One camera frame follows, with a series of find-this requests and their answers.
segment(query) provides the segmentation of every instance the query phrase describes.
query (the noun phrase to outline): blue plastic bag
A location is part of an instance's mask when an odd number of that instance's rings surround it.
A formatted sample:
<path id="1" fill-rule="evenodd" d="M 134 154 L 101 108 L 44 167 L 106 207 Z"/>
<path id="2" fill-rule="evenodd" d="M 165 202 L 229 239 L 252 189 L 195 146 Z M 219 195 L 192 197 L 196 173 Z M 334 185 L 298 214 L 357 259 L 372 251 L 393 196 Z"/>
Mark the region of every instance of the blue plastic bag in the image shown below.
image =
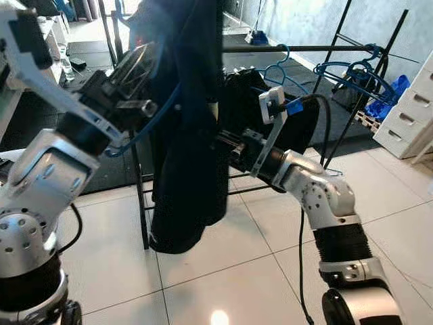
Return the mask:
<path id="1" fill-rule="evenodd" d="M 395 90 L 398 99 L 405 92 L 406 88 L 409 88 L 410 85 L 411 83 L 409 82 L 409 79 L 402 74 L 391 84 L 391 87 Z M 386 105 L 376 100 L 372 104 L 365 107 L 365 112 L 367 115 L 374 117 L 379 121 L 383 121 L 386 118 L 386 115 L 388 115 L 388 113 L 391 111 L 392 107 L 394 106 Z"/>

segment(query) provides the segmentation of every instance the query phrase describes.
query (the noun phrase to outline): black garment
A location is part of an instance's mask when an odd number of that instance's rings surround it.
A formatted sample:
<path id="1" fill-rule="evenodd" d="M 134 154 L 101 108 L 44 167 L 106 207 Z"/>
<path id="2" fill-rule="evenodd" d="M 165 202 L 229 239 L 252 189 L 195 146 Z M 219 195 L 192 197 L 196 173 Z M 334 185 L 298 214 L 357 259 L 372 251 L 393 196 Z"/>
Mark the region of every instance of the black garment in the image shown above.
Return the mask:
<path id="1" fill-rule="evenodd" d="M 259 132 L 267 138 L 272 125 L 264 125 L 258 103 L 259 91 L 270 87 L 255 69 L 241 70 L 227 75 L 220 102 L 221 127 L 241 135 L 246 128 Z M 286 94 L 286 99 L 296 97 Z M 302 100 L 304 110 L 289 116 L 281 130 L 275 146 L 282 150 L 292 149 L 304 153 L 316 128 L 319 103 L 316 99 Z"/>
<path id="2" fill-rule="evenodd" d="M 161 107 L 181 84 L 181 110 L 170 110 L 151 134 L 150 246 L 158 252 L 189 250 L 226 211 L 228 152 L 214 142 L 217 121 L 208 107 L 222 85 L 222 19 L 221 0 L 144 0 L 129 20 L 142 43 L 164 39 L 152 99 Z"/>

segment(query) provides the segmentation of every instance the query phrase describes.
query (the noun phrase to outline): white tile floor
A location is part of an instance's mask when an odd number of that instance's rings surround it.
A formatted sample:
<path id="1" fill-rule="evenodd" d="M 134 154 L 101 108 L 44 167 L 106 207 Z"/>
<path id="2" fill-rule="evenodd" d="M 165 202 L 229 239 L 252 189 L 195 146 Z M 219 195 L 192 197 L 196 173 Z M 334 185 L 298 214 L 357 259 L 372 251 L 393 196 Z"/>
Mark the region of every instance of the white tile floor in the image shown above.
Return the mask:
<path id="1" fill-rule="evenodd" d="M 307 155 L 319 158 L 312 149 Z M 433 324 L 429 164 L 412 167 L 384 149 L 332 164 L 352 186 L 372 251 L 382 259 L 408 324 L 416 325 Z M 231 187 L 257 183 L 237 178 Z M 298 290 L 300 210 L 290 195 L 261 190 L 231 197 L 227 216 L 182 255 L 143 250 L 134 188 L 83 196 L 77 206 L 84 232 L 62 261 L 85 325 L 306 324 Z M 61 241 L 75 231 L 67 210 L 60 219 Z M 303 246 L 306 303 L 315 323 L 324 324 L 320 301 L 326 285 L 308 227 Z"/>

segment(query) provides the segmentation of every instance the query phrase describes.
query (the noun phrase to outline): blue hanger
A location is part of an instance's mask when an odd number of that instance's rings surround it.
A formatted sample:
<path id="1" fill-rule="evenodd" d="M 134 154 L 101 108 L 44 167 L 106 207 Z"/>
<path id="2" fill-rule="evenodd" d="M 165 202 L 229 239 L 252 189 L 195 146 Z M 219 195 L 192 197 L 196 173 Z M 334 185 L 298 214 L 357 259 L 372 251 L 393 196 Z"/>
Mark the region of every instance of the blue hanger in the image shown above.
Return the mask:
<path id="1" fill-rule="evenodd" d="M 347 87 L 351 87 L 356 91 L 359 91 L 369 97 L 374 98 L 375 100 L 383 102 L 387 105 L 394 106 L 398 102 L 398 95 L 395 93 L 394 89 L 383 78 L 381 78 L 376 73 L 374 73 L 374 69 L 369 63 L 369 61 L 379 56 L 380 48 L 376 44 L 369 44 L 369 45 L 372 46 L 373 49 L 373 54 L 370 58 L 366 58 L 364 60 L 356 61 L 353 63 L 338 62 L 338 61 L 326 62 L 326 63 L 316 65 L 316 67 L 313 69 L 313 72 L 315 74 L 318 74 L 319 76 L 323 76 L 331 80 L 335 80 L 343 85 L 346 85 Z M 343 79 L 342 77 L 339 77 L 332 72 L 326 71 L 328 66 L 346 66 L 347 67 L 346 74 L 348 76 L 354 79 L 361 79 L 361 80 L 369 80 L 370 78 L 372 78 L 373 80 L 377 81 L 385 89 L 385 91 L 383 93 L 378 93 L 376 89 L 379 88 L 377 87 L 375 87 L 375 89 L 373 89 L 372 91 L 368 91 L 347 79 Z M 355 68 L 357 66 L 362 66 L 363 69 Z"/>
<path id="2" fill-rule="evenodd" d="M 284 62 L 286 62 L 287 60 L 289 60 L 290 50 L 289 50 L 289 47 L 287 45 L 279 44 L 278 46 L 284 46 L 286 48 L 286 50 L 287 50 L 286 57 L 284 59 L 278 61 L 276 64 L 271 64 L 270 66 L 267 66 L 265 69 L 256 69 L 256 70 L 259 71 L 259 72 L 263 72 L 263 80 L 270 81 L 272 83 L 276 83 L 276 84 L 281 85 L 281 86 L 284 84 L 284 82 L 286 80 L 289 80 L 289 81 L 293 82 L 296 86 L 298 86 L 299 88 L 301 88 L 301 90 L 303 92 L 305 92 L 306 94 L 308 94 L 309 92 L 302 85 L 300 85 L 295 80 L 293 80 L 292 78 L 290 78 L 286 74 L 286 72 L 284 71 L 284 69 L 280 66 L 280 64 L 283 64 Z M 271 78 L 269 78 L 267 76 L 268 71 L 270 71 L 270 69 L 274 69 L 274 68 L 277 69 L 277 70 L 279 70 L 281 72 L 281 74 L 282 74 L 282 79 L 281 80 L 271 79 Z"/>

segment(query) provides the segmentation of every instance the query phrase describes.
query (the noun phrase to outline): clothing rack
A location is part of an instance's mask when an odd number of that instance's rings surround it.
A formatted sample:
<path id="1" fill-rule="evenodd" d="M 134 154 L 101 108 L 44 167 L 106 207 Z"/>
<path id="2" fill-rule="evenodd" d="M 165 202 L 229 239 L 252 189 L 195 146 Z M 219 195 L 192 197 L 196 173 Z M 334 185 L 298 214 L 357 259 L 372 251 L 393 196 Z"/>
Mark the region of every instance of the clothing rack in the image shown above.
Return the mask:
<path id="1" fill-rule="evenodd" d="M 351 0 L 347 1 L 346 7 L 344 8 L 342 17 L 340 19 L 340 23 L 338 24 L 337 31 L 334 35 L 334 38 L 333 38 L 331 45 L 289 46 L 290 51 L 297 51 L 297 52 L 301 52 L 301 51 L 327 51 L 325 62 L 329 61 L 329 58 L 330 58 L 332 52 L 334 52 L 334 51 L 365 51 L 368 53 L 372 53 L 371 46 L 360 44 L 360 43 L 356 42 L 355 40 L 350 39 L 346 35 L 343 35 L 340 33 L 351 2 L 352 2 Z M 112 56 L 113 66 L 115 66 L 119 60 L 116 60 L 114 53 L 112 53 L 114 51 L 112 49 L 110 34 L 108 32 L 108 27 L 106 24 L 106 20 L 107 20 L 108 16 L 105 13 L 105 8 L 104 8 L 104 4 L 102 3 L 102 0 L 99 0 L 99 8 L 101 11 L 102 20 L 104 22 L 104 30 L 106 33 L 108 48 L 111 49 L 110 55 Z M 387 46 L 384 49 L 382 49 L 380 61 L 378 62 L 378 65 L 375 68 L 375 73 L 379 73 L 380 69 L 383 66 L 387 65 L 389 51 L 390 51 L 392 45 L 394 44 L 394 41 L 398 35 L 398 32 L 401 29 L 401 26 L 403 25 L 403 22 L 405 21 L 407 13 L 408 13 L 408 10 L 406 9 L 403 12 L 400 20 L 398 21 L 398 24 L 396 25 L 396 28 L 394 29 L 394 32 L 393 32 Z M 121 44 L 120 43 L 120 37 L 119 37 L 119 31 L 118 31 L 118 20 L 119 20 L 118 15 L 122 15 L 122 14 L 118 13 L 117 11 L 111 11 L 111 15 L 109 15 L 109 17 L 112 18 L 113 26 L 114 26 L 114 43 L 117 45 L 116 46 L 116 57 L 121 58 L 123 55 L 123 52 L 122 52 L 121 46 L 118 46 L 119 44 Z M 347 41 L 351 45 L 335 45 L 338 38 L 341 38 L 341 39 Z M 224 47 L 223 48 L 223 53 L 264 53 L 264 52 L 283 52 L 283 51 L 287 51 L 287 49 L 286 49 L 286 47 L 280 46 L 280 45 L 278 45 L 278 46 L 251 46 L 251 45 L 248 46 L 248 45 L 245 45 L 245 46 L 231 46 L 231 47 Z M 320 81 L 321 81 L 321 76 L 319 76 L 317 79 L 313 93 L 316 92 L 316 90 L 320 84 Z M 329 163 L 331 161 L 336 150 L 338 149 L 338 146 L 341 144 L 343 137 L 346 135 L 346 132 L 347 132 L 348 128 L 350 127 L 350 124 L 352 123 L 353 119 L 356 116 L 357 111 L 359 109 L 361 109 L 360 103 L 362 102 L 363 97 L 365 97 L 365 95 L 362 95 L 360 100 L 357 102 L 357 105 L 355 106 L 353 113 L 350 116 L 349 121 L 347 122 L 346 128 L 343 130 L 343 132 L 340 136 L 340 139 L 338 140 L 337 144 L 333 148 L 332 153 L 327 160 L 328 161 L 327 163 Z M 131 139 L 133 139 L 134 136 L 135 136 L 135 132 L 130 131 L 129 137 Z M 144 247 L 144 249 L 148 249 L 149 248 L 149 238 L 147 235 L 147 223 L 146 223 L 145 213 L 146 213 L 146 211 L 150 211 L 150 210 L 154 209 L 154 206 L 153 207 L 145 207 L 143 195 L 146 193 L 152 192 L 152 190 L 143 190 L 143 182 L 152 181 L 154 179 L 154 176 L 153 176 L 153 174 L 143 175 L 142 170 L 141 170 L 141 165 L 139 162 L 139 158 L 138 158 L 138 154 L 137 154 L 137 147 L 135 144 L 131 146 L 131 151 L 132 151 L 133 164 L 134 164 L 135 185 L 137 188 L 137 195 L 138 195 L 138 199 L 139 199 L 139 211 L 140 211 L 140 222 L 141 222 L 141 235 L 143 237 L 143 247 Z M 229 176 L 229 178 L 234 179 L 234 178 L 246 177 L 246 176 L 249 176 L 249 173 L 244 173 L 241 175 L 231 175 L 231 176 Z M 257 191 L 257 190 L 263 190 L 265 188 L 270 188 L 270 186 L 268 186 L 268 185 L 256 186 L 256 187 L 248 188 L 248 189 L 244 189 L 244 190 L 236 190 L 236 191 L 229 192 L 229 195 L 241 194 L 241 193 L 252 192 L 252 191 Z"/>

